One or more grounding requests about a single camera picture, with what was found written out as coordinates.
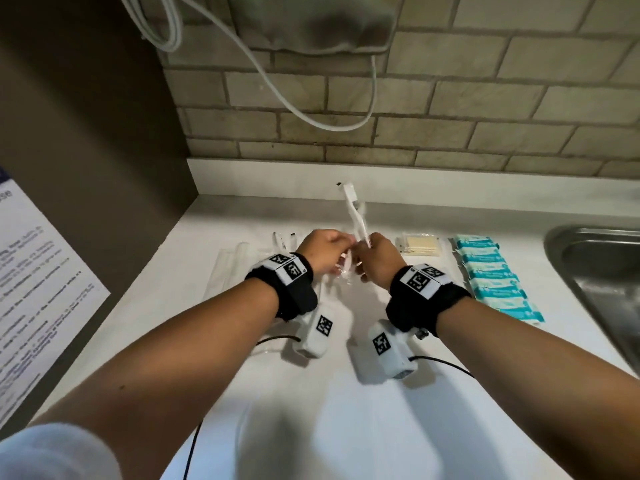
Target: black cable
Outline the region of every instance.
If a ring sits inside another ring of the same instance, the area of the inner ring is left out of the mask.
[[[275,339],[292,339],[292,340],[295,340],[296,342],[300,341],[300,338],[296,337],[295,335],[274,335],[273,337],[267,337],[266,339],[262,339],[258,341],[258,343],[255,346],[257,347],[260,344],[263,344],[265,342],[268,342],[269,340],[275,340]],[[193,436],[193,441],[191,441],[191,450],[189,450],[189,457],[187,458],[187,465],[184,468],[184,476],[182,477],[182,480],[187,480],[187,476],[189,476],[189,467],[191,466],[191,457],[193,456],[193,451],[196,449],[196,440],[198,439],[198,433],[200,432],[200,428],[202,428],[202,421],[200,421],[198,427],[196,428],[196,432]]]
[[[189,475],[189,466],[191,465],[191,457],[193,456],[193,450],[196,449],[196,440],[198,439],[198,433],[200,432],[200,428],[202,428],[202,421],[200,421],[200,424],[196,428],[196,432],[193,436],[193,441],[191,442],[191,450],[189,450],[189,457],[187,458],[187,466],[184,468],[184,476],[182,477],[182,480],[187,480],[187,476]]]
[[[471,372],[466,371],[466,370],[464,370],[462,367],[459,367],[459,366],[457,366],[457,365],[456,365],[456,364],[454,364],[454,363],[447,362],[446,360],[443,360],[443,359],[437,359],[436,357],[428,357],[427,355],[414,355],[413,357],[409,357],[409,360],[410,360],[411,362],[413,362],[414,360],[419,359],[419,358],[423,358],[423,359],[425,359],[425,360],[432,360],[432,361],[434,361],[434,362],[445,363],[445,364],[447,364],[447,365],[450,365],[450,366],[452,366],[452,367],[455,367],[457,370],[462,371],[462,372],[464,372],[466,375],[471,376],[471,377],[473,377],[473,378],[475,379],[474,375],[473,375]]]
[[[267,337],[266,339],[260,340],[255,346],[257,347],[260,344],[263,344],[265,342],[268,342],[269,340],[275,340],[275,339],[292,339],[292,340],[295,340],[296,342],[300,341],[300,337],[296,337],[295,335],[274,335],[273,337]]]

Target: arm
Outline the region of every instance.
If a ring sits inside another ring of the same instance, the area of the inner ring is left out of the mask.
[[[386,288],[406,265],[372,234],[364,281]],[[640,472],[640,382],[571,343],[471,298],[438,316],[439,338],[540,448],[576,479]]]
[[[330,273],[354,238],[314,231],[300,245]],[[85,428],[115,453],[125,480],[160,478],[271,325],[276,291],[256,278],[167,320],[94,372],[36,424]]]

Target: brick wall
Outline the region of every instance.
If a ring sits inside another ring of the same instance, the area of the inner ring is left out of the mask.
[[[225,0],[200,1],[228,20]],[[160,57],[194,156],[640,178],[640,0],[404,0],[375,117],[345,133],[287,112],[233,42],[187,19]],[[256,54],[318,120],[366,112],[367,57]]]

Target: wall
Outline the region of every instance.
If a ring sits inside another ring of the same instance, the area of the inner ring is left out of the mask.
[[[0,166],[111,291],[6,436],[31,418],[197,192],[156,54],[119,0],[5,0],[0,101]]]
[[[225,0],[199,1],[228,21]],[[184,12],[183,47],[160,57],[194,156],[640,178],[640,0],[405,0],[376,117],[348,133],[288,113]],[[366,112],[366,57],[256,54],[319,120]]]

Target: sink basin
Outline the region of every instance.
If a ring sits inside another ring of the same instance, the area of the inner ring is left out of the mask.
[[[640,374],[640,231],[564,227],[545,239],[551,264]]]

